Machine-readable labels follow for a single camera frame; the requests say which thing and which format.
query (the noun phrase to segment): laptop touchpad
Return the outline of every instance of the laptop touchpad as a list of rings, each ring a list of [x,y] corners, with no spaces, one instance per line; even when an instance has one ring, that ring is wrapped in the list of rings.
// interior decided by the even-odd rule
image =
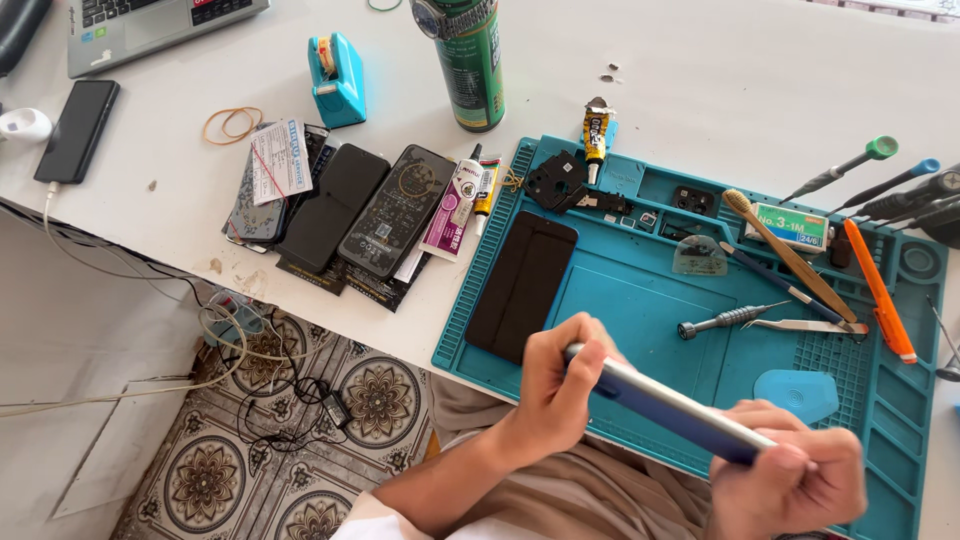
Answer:
[[[128,51],[190,28],[190,10],[183,0],[141,8],[123,18]]]

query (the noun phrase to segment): patterned floor tile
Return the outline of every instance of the patterned floor tile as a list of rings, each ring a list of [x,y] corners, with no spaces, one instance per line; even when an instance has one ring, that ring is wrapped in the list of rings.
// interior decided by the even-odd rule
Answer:
[[[287,428],[300,422],[305,409],[304,403],[294,395],[292,380],[296,374],[310,373],[323,369],[336,342],[342,339],[338,334],[287,313],[268,315],[276,327],[250,336],[248,347],[252,352],[269,356],[284,356],[286,351],[291,360],[273,360],[258,356],[244,356],[240,367],[230,377],[220,383],[197,390],[197,395],[226,410],[251,410],[251,423],[269,430],[277,427]],[[240,346],[240,340],[234,342]],[[296,356],[312,353],[303,358]],[[219,355],[228,358],[235,352],[227,346],[221,346]],[[200,380],[210,380],[223,375],[227,367],[221,361],[211,361],[209,368],[202,373]]]
[[[433,430],[421,369],[286,313],[272,320],[276,333],[252,336],[252,351],[311,354],[244,358],[231,377],[190,392],[114,540],[326,539],[361,492],[422,461]],[[197,379],[225,371],[212,349]],[[353,417],[343,430],[290,383],[269,388],[271,378],[295,374],[340,396]],[[247,392],[255,396],[249,415]],[[301,448],[258,441],[277,432],[306,436]]]
[[[340,431],[325,412],[313,411],[312,420],[308,412],[304,423],[316,438],[331,441],[311,443],[313,452],[378,484],[420,463],[433,432],[423,370],[349,341],[334,351],[321,377],[332,381],[353,420]]]
[[[287,454],[254,529],[260,540],[329,538],[343,523],[353,501],[376,484],[309,449]]]
[[[281,456],[236,427],[236,416],[188,397],[140,485],[117,539],[247,538]]]

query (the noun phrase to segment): wristwatch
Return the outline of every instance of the wristwatch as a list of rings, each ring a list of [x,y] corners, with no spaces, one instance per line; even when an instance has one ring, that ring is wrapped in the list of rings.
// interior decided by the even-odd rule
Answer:
[[[497,0],[483,0],[455,17],[447,17],[432,0],[410,0],[417,26],[431,39],[447,41],[487,18]]]

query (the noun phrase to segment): metal watch strap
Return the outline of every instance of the metal watch strap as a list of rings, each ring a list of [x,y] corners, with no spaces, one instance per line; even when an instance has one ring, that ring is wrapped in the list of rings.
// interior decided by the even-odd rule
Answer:
[[[467,28],[487,18],[496,6],[497,0],[484,0],[471,9],[455,17],[441,20],[439,39],[446,41],[462,34]]]

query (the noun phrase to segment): red string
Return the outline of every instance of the red string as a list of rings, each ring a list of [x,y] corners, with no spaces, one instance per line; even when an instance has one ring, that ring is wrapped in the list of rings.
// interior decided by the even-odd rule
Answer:
[[[243,240],[240,239],[240,233],[237,231],[237,228],[236,228],[236,227],[233,227],[233,220],[232,220],[232,219],[228,219],[228,220],[227,220],[227,223],[230,223],[230,228],[233,229],[233,233],[237,235],[237,241],[238,241],[238,242],[242,242]]]
[[[277,184],[276,180],[274,180],[274,173],[270,172],[270,169],[267,168],[267,163],[263,162],[263,158],[260,157],[260,153],[256,151],[256,145],[253,143],[250,143],[250,147],[253,149],[253,154],[260,161],[260,164],[263,165],[263,170],[267,171],[267,175],[270,177],[270,180],[273,181],[274,187],[276,187],[276,191],[278,191],[280,193],[280,196],[283,197],[283,202],[287,204],[287,207],[289,207],[290,201],[287,201],[287,196],[284,195],[283,190],[280,189],[280,184]]]

